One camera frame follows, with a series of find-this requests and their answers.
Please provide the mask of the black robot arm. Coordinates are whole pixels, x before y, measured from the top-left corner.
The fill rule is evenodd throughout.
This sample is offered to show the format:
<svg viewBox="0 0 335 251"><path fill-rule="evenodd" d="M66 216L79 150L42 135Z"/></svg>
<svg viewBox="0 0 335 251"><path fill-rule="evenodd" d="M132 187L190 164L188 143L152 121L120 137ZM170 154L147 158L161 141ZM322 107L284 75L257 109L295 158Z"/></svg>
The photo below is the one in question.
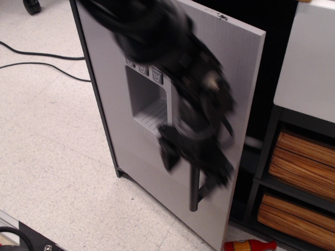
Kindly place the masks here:
<svg viewBox="0 0 335 251"><path fill-rule="evenodd" d="M221 64L195 36L192 19L172 1L82 1L89 14L113 32L125 56L155 66L179 95L178 119L161 125L159 142L166 170L183 158L191 165L191 202L226 186L233 166L223 154L222 127L235 101Z"/></svg>

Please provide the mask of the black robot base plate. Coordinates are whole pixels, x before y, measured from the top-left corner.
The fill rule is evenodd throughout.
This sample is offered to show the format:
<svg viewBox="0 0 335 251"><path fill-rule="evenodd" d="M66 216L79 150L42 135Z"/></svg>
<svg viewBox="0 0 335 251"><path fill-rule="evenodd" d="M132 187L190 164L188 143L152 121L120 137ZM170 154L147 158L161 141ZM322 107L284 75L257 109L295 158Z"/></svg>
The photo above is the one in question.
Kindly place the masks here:
<svg viewBox="0 0 335 251"><path fill-rule="evenodd" d="M36 232L26 224L19 222L19 230L29 239L34 250L65 251L61 246Z"/></svg>

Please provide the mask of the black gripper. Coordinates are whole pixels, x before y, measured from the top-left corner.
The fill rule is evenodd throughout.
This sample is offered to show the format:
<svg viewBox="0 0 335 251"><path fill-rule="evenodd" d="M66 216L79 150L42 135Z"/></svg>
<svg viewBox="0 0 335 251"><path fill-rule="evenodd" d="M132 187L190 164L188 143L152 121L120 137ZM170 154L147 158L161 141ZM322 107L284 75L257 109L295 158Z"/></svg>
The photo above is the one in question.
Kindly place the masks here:
<svg viewBox="0 0 335 251"><path fill-rule="evenodd" d="M158 130L161 157L168 172L182 157L206 174L205 182L200 187L200 200L209 196L217 186L228 183L234 168L214 136L192 139L180 134L176 127L168 125L160 126Z"/></svg>

